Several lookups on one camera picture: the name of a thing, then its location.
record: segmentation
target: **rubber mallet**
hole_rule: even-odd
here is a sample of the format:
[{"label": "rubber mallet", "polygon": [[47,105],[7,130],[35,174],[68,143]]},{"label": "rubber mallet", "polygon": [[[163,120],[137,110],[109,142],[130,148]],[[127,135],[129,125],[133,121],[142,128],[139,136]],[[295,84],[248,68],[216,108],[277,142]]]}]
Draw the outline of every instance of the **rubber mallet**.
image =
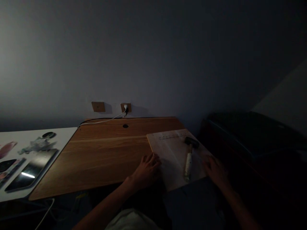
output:
[{"label": "rubber mallet", "polygon": [[191,172],[191,167],[192,167],[192,151],[193,151],[193,148],[198,149],[199,142],[190,137],[186,137],[185,143],[189,145],[189,152],[188,152],[188,156],[186,158],[186,164],[185,164],[185,180],[186,182],[190,182],[190,172]]}]

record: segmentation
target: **wall socket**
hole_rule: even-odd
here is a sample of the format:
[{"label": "wall socket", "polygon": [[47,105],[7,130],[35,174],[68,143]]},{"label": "wall socket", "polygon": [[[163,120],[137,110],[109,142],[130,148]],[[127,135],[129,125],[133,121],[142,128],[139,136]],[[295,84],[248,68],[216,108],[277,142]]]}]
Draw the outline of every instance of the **wall socket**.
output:
[{"label": "wall socket", "polygon": [[131,113],[131,103],[121,103],[122,112],[125,111],[125,105],[128,105],[128,113]]},{"label": "wall socket", "polygon": [[94,112],[105,112],[105,103],[104,102],[92,102],[92,107]]}]

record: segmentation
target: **black round object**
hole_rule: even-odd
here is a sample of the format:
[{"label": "black round object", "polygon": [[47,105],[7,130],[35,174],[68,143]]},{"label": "black round object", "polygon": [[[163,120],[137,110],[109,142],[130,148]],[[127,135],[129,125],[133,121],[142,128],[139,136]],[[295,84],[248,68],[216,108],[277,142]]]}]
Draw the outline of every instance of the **black round object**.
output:
[{"label": "black round object", "polygon": [[53,137],[55,137],[57,134],[56,133],[54,133],[54,132],[47,132],[47,133],[45,133],[42,137],[43,138],[53,138]]}]

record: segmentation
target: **hand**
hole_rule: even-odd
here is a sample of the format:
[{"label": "hand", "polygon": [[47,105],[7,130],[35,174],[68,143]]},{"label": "hand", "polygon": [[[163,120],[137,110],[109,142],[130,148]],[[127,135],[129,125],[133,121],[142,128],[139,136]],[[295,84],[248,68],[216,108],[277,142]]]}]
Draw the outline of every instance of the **hand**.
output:
[{"label": "hand", "polygon": [[160,177],[160,165],[161,161],[157,154],[152,153],[149,156],[143,156],[140,165],[127,180],[131,181],[136,191],[146,188]]},{"label": "hand", "polygon": [[204,168],[207,175],[211,178],[219,189],[231,189],[226,170],[222,163],[213,156],[207,156],[208,162],[204,161]]}]

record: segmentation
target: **wooden desk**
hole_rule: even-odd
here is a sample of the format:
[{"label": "wooden desk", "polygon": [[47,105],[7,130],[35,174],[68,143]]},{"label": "wooden desk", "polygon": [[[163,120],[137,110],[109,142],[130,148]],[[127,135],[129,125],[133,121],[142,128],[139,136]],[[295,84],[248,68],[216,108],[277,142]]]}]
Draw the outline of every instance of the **wooden desk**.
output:
[{"label": "wooden desk", "polygon": [[29,200],[122,182],[142,156],[151,153],[146,134],[183,128],[177,118],[115,119],[80,126]]}]

